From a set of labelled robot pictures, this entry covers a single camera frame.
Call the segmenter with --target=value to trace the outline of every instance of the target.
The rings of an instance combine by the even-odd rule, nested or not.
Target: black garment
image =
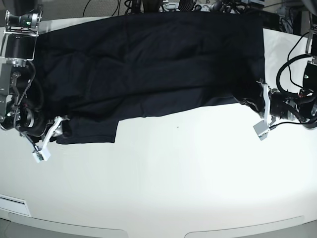
[[[114,142],[120,120],[258,97],[262,23],[210,12],[113,17],[41,35],[35,65],[48,117],[72,118],[58,143]]]

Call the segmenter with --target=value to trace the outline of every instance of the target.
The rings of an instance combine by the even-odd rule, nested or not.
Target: black cloth
[[[39,36],[35,65],[47,117],[71,117],[72,135],[58,143],[114,142],[120,120],[250,92],[264,79],[262,22],[210,12],[113,17]]]

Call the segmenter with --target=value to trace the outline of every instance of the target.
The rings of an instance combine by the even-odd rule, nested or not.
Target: white panel
[[[295,217],[279,222],[261,224],[257,226],[241,227],[207,232],[191,232],[185,238],[237,238],[261,233],[273,232],[280,229],[290,228],[303,224],[304,217]]]
[[[18,216],[11,213],[9,214],[9,217],[13,223],[18,223],[53,232],[98,238],[129,238],[128,233],[123,230],[74,226],[69,224],[49,222],[40,219]]]
[[[0,195],[0,209],[30,217],[26,202],[21,199]]]

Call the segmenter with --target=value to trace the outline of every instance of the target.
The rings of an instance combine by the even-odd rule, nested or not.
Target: metal bracket
[[[262,121],[257,123],[256,125],[253,126],[254,130],[256,131],[258,137],[260,140],[264,140],[267,138],[267,134],[270,131],[270,123],[269,123],[269,111],[271,107],[271,101],[268,96],[269,93],[269,87],[265,83],[263,84],[263,97],[264,97],[264,102],[265,102],[265,109],[264,109],[264,118]]]
[[[42,14],[43,14],[42,5],[38,5],[36,12],[30,13],[30,14],[32,15],[32,19],[30,19],[29,27],[17,26],[15,24],[11,25],[9,21],[11,16],[10,12],[6,11],[6,14],[5,14],[5,29],[4,29],[3,38],[1,41],[0,58],[6,59],[3,52],[7,44],[7,39],[9,35],[28,36],[28,37],[35,38],[32,57],[30,57],[29,59],[8,58],[14,66],[25,67],[26,61],[34,60],[36,41],[37,41],[37,37],[39,36],[39,24],[42,20]]]
[[[48,132],[43,140],[42,146],[39,147],[39,150],[35,150],[32,153],[33,157],[37,163],[39,163],[41,161],[47,161],[50,158],[51,154],[50,154],[50,151],[48,149],[48,143],[50,141],[50,138],[52,136],[54,136],[54,134],[55,134],[56,130],[58,129],[58,127],[60,126],[61,122],[63,120],[66,120],[66,119],[67,119],[67,117],[55,117],[54,124],[48,130]]]

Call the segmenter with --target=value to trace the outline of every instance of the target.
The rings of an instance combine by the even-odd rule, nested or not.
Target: white tabletop
[[[44,22],[41,31],[86,20]],[[271,87],[298,39],[264,30]],[[306,62],[292,66],[298,83]],[[287,75],[282,86],[296,89]],[[259,121],[239,104],[127,119],[114,144],[51,143],[52,157],[40,164],[16,131],[1,132],[0,194],[25,199],[34,218],[122,229],[130,238],[316,220],[316,131],[285,125],[260,141],[253,130]]]

